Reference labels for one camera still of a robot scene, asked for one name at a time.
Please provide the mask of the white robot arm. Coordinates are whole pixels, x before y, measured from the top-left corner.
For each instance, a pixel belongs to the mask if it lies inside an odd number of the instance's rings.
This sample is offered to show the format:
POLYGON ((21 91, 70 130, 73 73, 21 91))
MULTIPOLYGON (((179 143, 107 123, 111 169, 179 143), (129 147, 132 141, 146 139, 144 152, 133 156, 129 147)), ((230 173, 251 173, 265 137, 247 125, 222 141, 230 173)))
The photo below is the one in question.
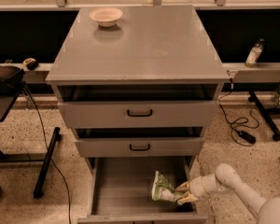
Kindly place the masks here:
POLYGON ((212 174, 196 177, 176 189, 184 192, 184 197, 179 199, 181 203, 205 199, 225 190, 231 190, 238 196, 257 224, 280 224, 280 197, 263 198, 226 163, 218 165, 212 174))

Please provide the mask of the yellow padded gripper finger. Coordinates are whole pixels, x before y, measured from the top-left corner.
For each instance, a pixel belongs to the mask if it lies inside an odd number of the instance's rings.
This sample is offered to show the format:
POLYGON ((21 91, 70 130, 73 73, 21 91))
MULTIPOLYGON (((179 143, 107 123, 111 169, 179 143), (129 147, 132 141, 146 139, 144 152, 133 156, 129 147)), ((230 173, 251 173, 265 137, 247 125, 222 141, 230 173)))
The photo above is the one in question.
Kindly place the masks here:
POLYGON ((179 205, 182 205, 184 203, 194 203, 196 201, 198 201, 198 198, 189 191, 187 191, 177 200, 177 203, 179 205))
POLYGON ((181 185, 179 185, 176 189, 176 192, 187 192, 190 191, 190 182, 186 181, 184 183, 182 183, 181 185))

